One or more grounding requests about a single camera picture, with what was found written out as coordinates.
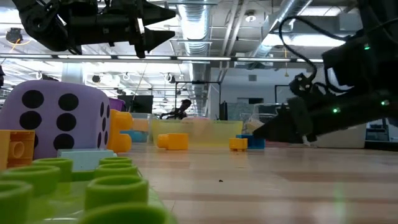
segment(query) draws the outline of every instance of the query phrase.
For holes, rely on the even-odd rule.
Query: purple die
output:
[[[36,132],[34,159],[58,149],[106,148],[109,99],[96,88],[46,80],[16,86],[0,112],[0,129]]]

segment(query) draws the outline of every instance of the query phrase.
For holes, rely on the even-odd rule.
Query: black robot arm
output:
[[[281,107],[273,120],[254,131],[255,136],[294,143],[306,136],[316,141],[322,134],[398,117],[398,77],[393,72],[398,64],[398,2],[359,0],[358,7],[363,29],[322,55],[325,83],[313,83],[314,75],[297,75],[289,85],[296,95],[288,99],[289,108]],[[330,83],[329,68],[346,90]]]
[[[26,32],[46,48],[81,54],[81,45],[128,41],[145,57],[173,31],[157,31],[146,25],[175,17],[175,12],[145,0],[106,1],[99,11],[97,0],[12,0]]]

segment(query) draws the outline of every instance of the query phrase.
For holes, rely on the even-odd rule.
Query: table surface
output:
[[[180,224],[396,224],[398,153],[227,148],[127,154]]]

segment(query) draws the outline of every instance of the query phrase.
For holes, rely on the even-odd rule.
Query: black dot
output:
[[[111,115],[111,107],[108,105],[106,109],[106,117],[109,118],[110,115]]]
[[[99,109],[99,115],[102,117],[104,115],[104,103],[101,103],[101,108]]]
[[[39,144],[39,138],[37,137],[37,135],[35,135],[35,144],[34,144],[34,148],[36,148],[36,146]]]
[[[42,106],[44,102],[44,96],[40,91],[29,90],[22,96],[22,103],[30,109],[35,109]]]
[[[59,134],[54,139],[54,148],[58,149],[71,149],[75,145],[75,140],[69,134]]]
[[[98,139],[97,139],[97,148],[99,148],[101,146],[101,133],[98,133]]]
[[[102,120],[102,131],[105,131],[106,128],[106,118]]]
[[[70,113],[61,114],[57,118],[57,127],[61,131],[71,131],[76,126],[76,118]]]
[[[107,145],[107,143],[108,143],[108,132],[107,131],[105,131],[104,142],[105,142],[105,145]]]
[[[42,117],[36,111],[28,111],[21,115],[19,124],[26,130],[33,130],[39,127]]]
[[[72,111],[79,105],[79,98],[74,94],[67,93],[60,97],[58,105],[64,111]]]

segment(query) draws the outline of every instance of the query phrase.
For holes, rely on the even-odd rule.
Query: yellow building block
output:
[[[130,130],[132,124],[130,113],[111,110],[109,141],[106,147],[115,153],[128,152],[131,149],[131,138],[128,134],[120,134],[120,131]]]
[[[157,147],[168,150],[187,150],[188,134],[160,134],[157,136]]]
[[[35,131],[0,130],[0,170],[30,165]]]
[[[248,149],[248,139],[230,138],[229,149],[231,151],[246,151]]]
[[[134,119],[134,123],[132,124],[132,129],[134,131],[148,132],[149,130],[148,119]]]

